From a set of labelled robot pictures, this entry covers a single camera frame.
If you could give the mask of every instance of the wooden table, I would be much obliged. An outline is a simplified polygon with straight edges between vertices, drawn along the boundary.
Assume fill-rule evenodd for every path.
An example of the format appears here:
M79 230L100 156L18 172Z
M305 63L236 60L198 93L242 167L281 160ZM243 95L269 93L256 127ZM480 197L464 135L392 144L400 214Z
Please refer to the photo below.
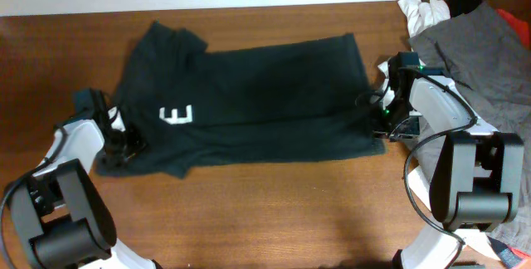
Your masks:
M490 2L531 20L531 0ZM113 91L156 19L197 33L210 51L353 32L371 81L379 62L409 49L395 2L0 18L1 187L40 161L53 124L73 112L74 91ZM346 161L195 168L184 180L91 177L119 238L165 268L384 266L423 226L403 189L407 150L387 149ZM10 220L4 229L25 267ZM460 260L500 267L469 249Z

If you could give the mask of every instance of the folded t-shirt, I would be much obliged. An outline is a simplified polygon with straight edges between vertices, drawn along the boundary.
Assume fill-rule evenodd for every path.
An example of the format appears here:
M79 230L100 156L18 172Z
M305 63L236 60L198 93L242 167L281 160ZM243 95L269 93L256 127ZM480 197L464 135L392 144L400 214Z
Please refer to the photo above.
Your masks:
M183 177L196 165L348 159L381 154L370 90L352 34L299 44L205 52L185 29L154 23L134 49L113 100L147 142L121 168Z

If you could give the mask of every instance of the black cable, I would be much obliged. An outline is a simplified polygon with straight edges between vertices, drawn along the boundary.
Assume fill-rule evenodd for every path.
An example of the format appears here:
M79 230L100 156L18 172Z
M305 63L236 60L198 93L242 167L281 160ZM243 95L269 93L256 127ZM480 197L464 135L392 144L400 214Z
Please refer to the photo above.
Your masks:
M395 132L398 130L398 128L400 128L401 125L404 125L404 123L406 123L406 122L409 121L410 119L411 119L411 118L408 117L408 118L406 118L405 120L403 120L403 121L401 121L400 123L398 123L398 125L396 125L396 126L392 129L391 133L389 133L389 135L388 135L389 140L396 140L396 139L391 139L392 135L395 134Z
M10 258L9 253L7 252L7 249L6 249L6 243L3 237L3 224L2 224L3 212L6 208L7 202L9 201L9 199L11 198L15 190L17 190L17 188L20 185L22 185L24 182L26 182L27 179L30 178L33 174L35 174L36 172L42 169L45 169L46 166L52 164L53 161L57 158L57 155L59 155L59 153L62 151L63 147L65 146L66 139L68 138L68 134L66 133L65 128L62 126L57 127L57 129L61 132L62 137L61 137L61 141L57 145L56 149L54 149L50 158L45 157L42 164L28 171L27 173L23 174L21 177L15 180L15 182L11 183L11 185L9 185L9 189L5 192L3 196L2 202L0 203L0 251L2 252L3 259L7 263L7 266L9 267L9 269L17 269L17 268L13 264L12 259Z
M359 100L359 98L361 98L363 96L366 96L366 95L377 95L379 97L378 100L374 101L374 103L372 103L369 106L369 109L372 109L373 107L376 107L383 100L383 97L385 96L385 94L387 94L387 91L389 90L389 86L390 86L390 81L387 81L387 86L386 86L386 88L385 88L385 90L383 91L382 94L378 93L376 90L369 90L369 91L366 91L366 92L363 92L363 93L359 94L356 97L356 100L354 100L354 105L358 106L358 100Z
M432 141L434 139L438 139L441 136L446 136L449 133L456 132L456 131L467 130L467 129L473 127L477 123L478 118L475 115L475 113L472 110L472 108L470 108L470 106L463 99L461 99L461 97L459 95L457 95L454 91L452 91L448 86L444 86L439 81L436 81L435 79L429 77L428 75L422 74L421 72L417 71L414 68L401 67L401 68L398 68L398 70L400 70L400 71L409 71L409 72L413 73L415 76L420 76L420 77L428 80L429 82L433 83L434 85L440 87L444 92L447 92L452 97L454 97L465 108L466 112L470 115L470 122L468 124L462 125L460 127L456 127L456 128L453 128L453 129L448 129L448 130L436 133L436 134L434 134L432 136L429 136L429 137L426 137L425 139L423 139L421 142L419 142L417 145L415 145L413 147L412 151L407 156L406 163L404 164L404 186L406 188L407 197L409 198L410 203L412 204L413 208L415 209L415 212L417 212L417 214L422 218L422 220L424 220L424 222L426 222L430 227L433 227L438 232L441 232L441 233L443 233L445 235L453 237L459 243L458 248L457 248L457 253L454 255L454 257L451 259L450 263L446 267L446 268L450 268L454 264L454 262L457 260L457 258L459 257L461 251L463 250L463 246L465 245L465 240L463 240L461 237L459 237L455 233L446 231L442 227L439 227L436 223L434 223L432 220L430 220L430 218L428 218L422 212L421 209L419 209L419 207L418 207L418 205L415 202L415 199L413 197L412 191L411 191L411 189L409 187L409 179L408 179L407 175L409 174L409 165L411 164L413 155L423 145L429 143L430 141Z

